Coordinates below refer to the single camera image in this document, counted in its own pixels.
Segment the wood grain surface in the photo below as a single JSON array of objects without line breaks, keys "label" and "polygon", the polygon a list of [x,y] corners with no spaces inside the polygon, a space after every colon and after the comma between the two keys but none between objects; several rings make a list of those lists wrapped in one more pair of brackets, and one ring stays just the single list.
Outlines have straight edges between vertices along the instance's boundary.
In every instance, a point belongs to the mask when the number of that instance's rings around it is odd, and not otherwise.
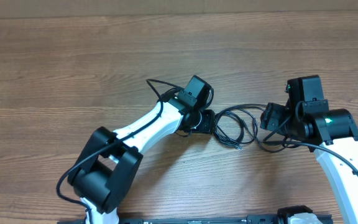
[{"label": "wood grain surface", "polygon": [[[96,128],[121,128],[154,106],[146,78],[185,86],[199,75],[219,111],[284,103],[288,79],[314,74],[331,108],[348,109],[358,125],[358,11],[0,20],[0,223],[82,218],[55,184]],[[63,191],[75,196],[66,183]],[[194,134],[167,136],[147,152],[119,212],[241,217],[290,205],[342,223],[306,148],[238,151]]]},{"label": "wood grain surface", "polygon": [[358,10],[358,0],[0,0],[0,19]]}]

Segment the table surface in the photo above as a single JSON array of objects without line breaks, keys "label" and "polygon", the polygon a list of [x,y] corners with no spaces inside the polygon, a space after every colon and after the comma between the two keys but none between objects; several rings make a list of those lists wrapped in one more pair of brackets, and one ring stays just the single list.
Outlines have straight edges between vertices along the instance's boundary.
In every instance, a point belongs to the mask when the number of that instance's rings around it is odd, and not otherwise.
[{"label": "table surface", "polygon": [[[330,107],[348,109],[358,125],[358,11],[0,20],[0,223],[83,218],[58,199],[57,180],[96,128],[121,128],[152,109],[146,78],[185,86],[198,75],[219,111],[284,103],[288,79],[314,74]],[[63,191],[75,196],[66,182]],[[238,151],[194,134],[147,152],[119,212],[241,217],[291,205],[342,222],[307,148]]]}]

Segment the wooden table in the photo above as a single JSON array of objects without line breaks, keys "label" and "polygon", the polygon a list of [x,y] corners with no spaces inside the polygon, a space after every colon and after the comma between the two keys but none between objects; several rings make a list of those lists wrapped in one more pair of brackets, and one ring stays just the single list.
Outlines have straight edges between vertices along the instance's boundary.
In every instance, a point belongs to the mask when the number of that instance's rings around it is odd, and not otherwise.
[{"label": "wooden table", "polygon": [[[121,128],[153,107],[146,78],[185,86],[199,75],[219,111],[284,103],[288,79],[314,74],[331,108],[358,125],[358,11],[0,20],[0,223],[82,218],[55,184],[96,128]],[[67,183],[63,191],[75,196]],[[171,135],[147,152],[119,212],[241,217],[303,204],[342,222],[306,148],[268,154]]]}]

